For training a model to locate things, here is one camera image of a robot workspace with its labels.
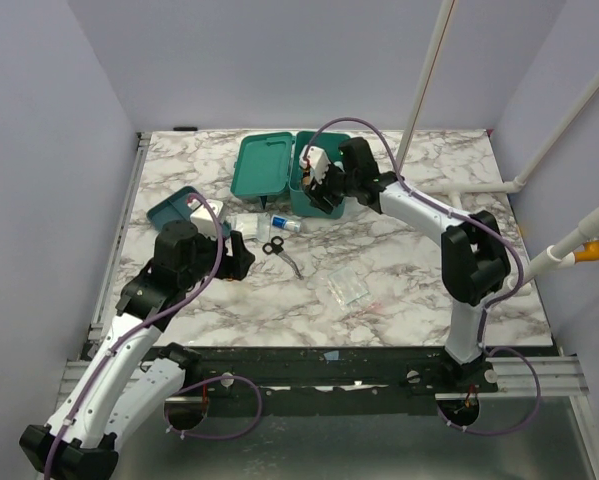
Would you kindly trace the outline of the white gauze pad packet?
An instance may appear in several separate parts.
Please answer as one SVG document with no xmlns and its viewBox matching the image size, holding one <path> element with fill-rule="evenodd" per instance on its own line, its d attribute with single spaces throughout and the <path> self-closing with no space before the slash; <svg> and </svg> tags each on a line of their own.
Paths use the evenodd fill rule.
<svg viewBox="0 0 599 480">
<path fill-rule="evenodd" d="M 270 238 L 270 216 L 267 213 L 239 213 L 227 217 L 231 229 L 242 234 L 244 240 L 267 242 Z"/>
</svg>

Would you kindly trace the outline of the white blue bandage roll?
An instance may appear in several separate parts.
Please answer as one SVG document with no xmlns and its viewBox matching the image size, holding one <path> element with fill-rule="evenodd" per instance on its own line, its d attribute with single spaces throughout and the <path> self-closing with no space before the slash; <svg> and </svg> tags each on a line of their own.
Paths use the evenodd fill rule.
<svg viewBox="0 0 599 480">
<path fill-rule="evenodd" d="M 280 215 L 272 215 L 271 226 L 285 231 L 300 233 L 302 224 L 301 221 L 297 219 L 292 219 Z"/>
</svg>

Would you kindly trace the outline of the teal divided tray insert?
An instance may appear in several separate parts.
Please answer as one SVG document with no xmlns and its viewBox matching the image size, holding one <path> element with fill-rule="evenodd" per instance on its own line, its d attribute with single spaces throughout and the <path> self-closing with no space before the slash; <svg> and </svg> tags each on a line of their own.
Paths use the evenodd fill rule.
<svg viewBox="0 0 599 480">
<path fill-rule="evenodd" d="M 153 228 L 161 231 L 166 224 L 172 221 L 190 222 L 191 210 L 188 207 L 188 201 L 194 200 L 190 198 L 193 194 L 197 194 L 196 189 L 192 186 L 185 186 L 149 209 L 146 217 Z"/>
</svg>

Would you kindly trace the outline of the teal medicine kit box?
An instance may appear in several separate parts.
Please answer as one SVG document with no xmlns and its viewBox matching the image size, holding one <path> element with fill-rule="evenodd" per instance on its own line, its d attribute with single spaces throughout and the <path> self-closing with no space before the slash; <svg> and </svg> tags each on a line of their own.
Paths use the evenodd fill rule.
<svg viewBox="0 0 599 480">
<path fill-rule="evenodd" d="M 324 213 L 310 204 L 301 187 L 299 158 L 313 137 L 312 131 L 293 134 L 288 131 L 263 133 L 245 137 L 234 164 L 230 192 L 243 201 L 257 202 L 262 207 L 269 200 L 288 197 L 290 208 L 299 217 L 339 219 L 345 205 Z"/>
</svg>

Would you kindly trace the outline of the clear zip bag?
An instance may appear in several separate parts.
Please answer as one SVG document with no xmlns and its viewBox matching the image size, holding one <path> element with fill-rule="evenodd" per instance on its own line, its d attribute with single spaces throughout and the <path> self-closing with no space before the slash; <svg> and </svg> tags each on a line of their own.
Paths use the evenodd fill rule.
<svg viewBox="0 0 599 480">
<path fill-rule="evenodd" d="M 366 282 L 351 267 L 342 267 L 330 273 L 327 286 L 339 307 L 347 314 L 375 306 L 375 299 Z"/>
</svg>

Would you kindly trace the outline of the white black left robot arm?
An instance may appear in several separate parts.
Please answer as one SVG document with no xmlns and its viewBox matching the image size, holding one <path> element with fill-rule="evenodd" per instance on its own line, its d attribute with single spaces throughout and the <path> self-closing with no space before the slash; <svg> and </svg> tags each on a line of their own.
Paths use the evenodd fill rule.
<svg viewBox="0 0 599 480">
<path fill-rule="evenodd" d="M 179 344 L 133 381 L 139 364 L 184 301 L 213 279 L 244 279 L 254 260 L 238 231 L 214 240 L 188 221 L 167 223 L 72 392 L 44 424 L 23 432 L 19 445 L 34 469 L 47 479 L 110 478 L 123 445 L 157 407 L 200 385 L 199 355 Z"/>
</svg>

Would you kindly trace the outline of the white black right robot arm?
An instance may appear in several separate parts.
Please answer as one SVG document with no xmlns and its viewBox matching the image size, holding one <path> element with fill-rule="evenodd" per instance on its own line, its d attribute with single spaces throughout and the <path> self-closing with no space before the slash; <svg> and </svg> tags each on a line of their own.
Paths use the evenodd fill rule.
<svg viewBox="0 0 599 480">
<path fill-rule="evenodd" d="M 394 171 L 379 169 L 368 142 L 355 137 L 338 147 L 333 162 L 313 145 L 300 153 L 301 185 L 313 207 L 330 213 L 347 197 L 378 214 L 400 220 L 440 248 L 441 277 L 452 297 L 450 330 L 439 379 L 459 392 L 475 380 L 484 361 L 486 300 L 503 287 L 511 266 L 496 219 L 470 215 L 408 186 Z"/>
</svg>

